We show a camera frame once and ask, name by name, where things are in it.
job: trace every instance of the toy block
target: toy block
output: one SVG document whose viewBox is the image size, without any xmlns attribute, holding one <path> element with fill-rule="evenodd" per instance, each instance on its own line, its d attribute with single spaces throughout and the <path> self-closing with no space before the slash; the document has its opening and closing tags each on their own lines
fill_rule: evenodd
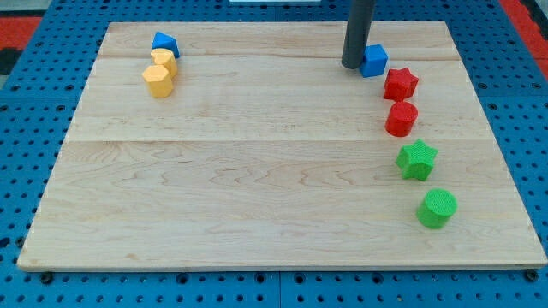
<svg viewBox="0 0 548 308">
<path fill-rule="evenodd" d="M 419 78 L 411 74 L 409 68 L 389 69 L 384 82 L 384 98 L 401 102 L 413 96 Z"/>
<path fill-rule="evenodd" d="M 173 78 L 177 74 L 177 62 L 173 51 L 165 48 L 157 48 L 151 51 L 152 61 L 156 65 L 164 65 L 170 71 Z"/>
<path fill-rule="evenodd" d="M 152 48 L 153 49 L 165 48 L 165 49 L 171 50 L 173 51 L 173 55 L 175 56 L 175 59 L 178 59 L 180 56 L 179 48 L 177 47 L 177 42 L 175 41 L 175 39 L 161 32 L 156 32 L 156 35 L 154 35 L 154 40 L 152 41 Z"/>
<path fill-rule="evenodd" d="M 418 139 L 412 145 L 404 145 L 396 159 L 396 165 L 402 170 L 402 178 L 415 178 L 426 181 L 434 169 L 434 158 L 438 150 Z"/>
<path fill-rule="evenodd" d="M 173 91 L 170 71 L 164 65 L 151 65 L 143 72 L 148 91 L 154 98 L 167 98 Z"/>
<path fill-rule="evenodd" d="M 408 102 L 397 102 L 390 107 L 390 113 L 384 124 L 392 136 L 405 137 L 411 133 L 415 120 L 419 116 L 417 108 Z"/>
<path fill-rule="evenodd" d="M 361 75 L 366 77 L 384 74 L 388 54 L 381 44 L 367 46 L 363 52 L 363 62 L 360 65 Z"/>
<path fill-rule="evenodd" d="M 442 228 L 455 214 L 458 204 L 455 196 L 444 189 L 436 188 L 426 193 L 417 209 L 417 218 L 428 228 Z"/>
</svg>

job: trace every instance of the blue cube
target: blue cube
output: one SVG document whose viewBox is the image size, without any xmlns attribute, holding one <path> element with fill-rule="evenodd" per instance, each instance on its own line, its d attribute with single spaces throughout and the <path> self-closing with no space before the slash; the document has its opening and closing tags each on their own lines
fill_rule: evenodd
<svg viewBox="0 0 548 308">
<path fill-rule="evenodd" d="M 364 78 L 380 76 L 384 74 L 387 62 L 388 54 L 381 44 L 367 46 L 360 65 L 361 75 Z"/>
<path fill-rule="evenodd" d="M 154 40 L 152 41 L 152 48 L 165 48 L 167 50 L 173 51 L 173 55 L 175 56 L 175 59 L 178 59 L 179 56 L 179 48 L 177 48 L 177 42 L 174 38 L 167 34 L 163 34 L 161 32 L 156 32 L 156 35 L 154 35 Z"/>
</svg>

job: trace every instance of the yellow block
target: yellow block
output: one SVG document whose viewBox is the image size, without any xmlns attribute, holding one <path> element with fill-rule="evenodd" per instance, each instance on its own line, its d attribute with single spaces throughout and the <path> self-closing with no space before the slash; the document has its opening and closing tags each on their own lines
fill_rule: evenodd
<svg viewBox="0 0 548 308">
<path fill-rule="evenodd" d="M 170 71 L 164 65 L 151 65 L 143 72 L 148 91 L 155 98 L 167 98 L 173 91 Z"/>
<path fill-rule="evenodd" d="M 177 62 L 175 62 L 173 51 L 165 48 L 157 48 L 151 51 L 151 57 L 154 64 L 164 65 L 170 71 L 171 77 L 177 74 Z"/>
</svg>

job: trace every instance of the black pole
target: black pole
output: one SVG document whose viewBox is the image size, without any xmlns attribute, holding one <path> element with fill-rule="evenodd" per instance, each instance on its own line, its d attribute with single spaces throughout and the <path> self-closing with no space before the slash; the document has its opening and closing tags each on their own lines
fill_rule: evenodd
<svg viewBox="0 0 548 308">
<path fill-rule="evenodd" d="M 353 0 L 342 48 L 342 65 L 355 69 L 361 64 L 373 19 L 375 0 Z"/>
</svg>

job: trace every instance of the green star block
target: green star block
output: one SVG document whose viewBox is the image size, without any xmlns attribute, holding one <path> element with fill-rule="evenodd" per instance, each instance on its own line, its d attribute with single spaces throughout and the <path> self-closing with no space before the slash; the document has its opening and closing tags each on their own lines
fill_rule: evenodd
<svg viewBox="0 0 548 308">
<path fill-rule="evenodd" d="M 396 164 L 402 170 L 402 178 L 426 181 L 434 169 L 434 157 L 438 150 L 418 139 L 412 145 L 404 145 L 397 156 Z"/>
<path fill-rule="evenodd" d="M 455 214 L 457 202 L 455 196 L 444 189 L 436 188 L 426 193 L 419 209 L 417 218 L 428 228 L 442 228 Z"/>
</svg>

